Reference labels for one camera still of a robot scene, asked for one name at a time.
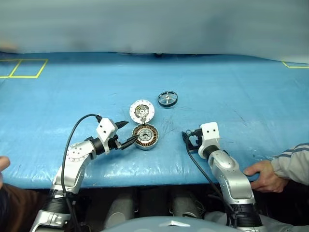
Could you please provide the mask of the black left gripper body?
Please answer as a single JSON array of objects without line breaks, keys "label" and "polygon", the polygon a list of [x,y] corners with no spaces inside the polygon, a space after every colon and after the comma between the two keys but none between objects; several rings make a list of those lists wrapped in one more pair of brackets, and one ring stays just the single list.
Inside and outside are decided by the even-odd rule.
[{"label": "black left gripper body", "polygon": [[117,129],[108,138],[108,147],[110,150],[118,150],[120,148],[120,143],[118,142],[117,130],[121,127],[121,121],[116,122]]}]

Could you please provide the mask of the bystander bare hand gripping table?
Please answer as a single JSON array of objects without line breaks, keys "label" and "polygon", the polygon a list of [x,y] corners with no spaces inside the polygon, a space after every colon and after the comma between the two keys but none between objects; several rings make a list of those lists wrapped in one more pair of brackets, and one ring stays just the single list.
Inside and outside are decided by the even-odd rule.
[{"label": "bystander bare hand gripping table", "polygon": [[289,180],[277,176],[270,161],[264,160],[246,168],[243,172],[247,176],[259,173],[259,177],[251,182],[253,190],[263,193],[281,193]]}]

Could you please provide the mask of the blurred bystander bare hand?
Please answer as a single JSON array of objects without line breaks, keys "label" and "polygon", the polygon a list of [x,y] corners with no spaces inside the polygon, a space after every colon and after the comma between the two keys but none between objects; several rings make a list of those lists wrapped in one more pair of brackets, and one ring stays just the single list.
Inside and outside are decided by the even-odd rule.
[{"label": "blurred bystander bare hand", "polygon": [[2,172],[10,166],[10,160],[7,156],[0,156],[0,189],[3,186]]}]

